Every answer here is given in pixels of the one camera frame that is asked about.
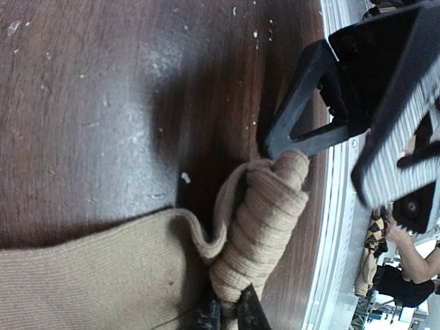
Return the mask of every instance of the black tool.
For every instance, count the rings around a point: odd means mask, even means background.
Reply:
[[[239,330],[271,330],[252,284],[241,292],[240,300],[237,303],[237,320]],[[195,330],[220,329],[221,304],[209,284],[203,292],[197,309]]]
[[[316,88],[333,120],[296,136],[295,124]],[[379,14],[304,50],[263,152],[270,158],[285,149],[314,155],[371,129],[351,176],[362,203],[374,208],[419,189],[429,192],[439,176],[439,145],[399,159],[439,96],[440,1]],[[405,226],[425,232],[434,225],[440,216],[432,202],[438,190],[434,185],[433,193],[422,194],[418,204],[425,217]]]

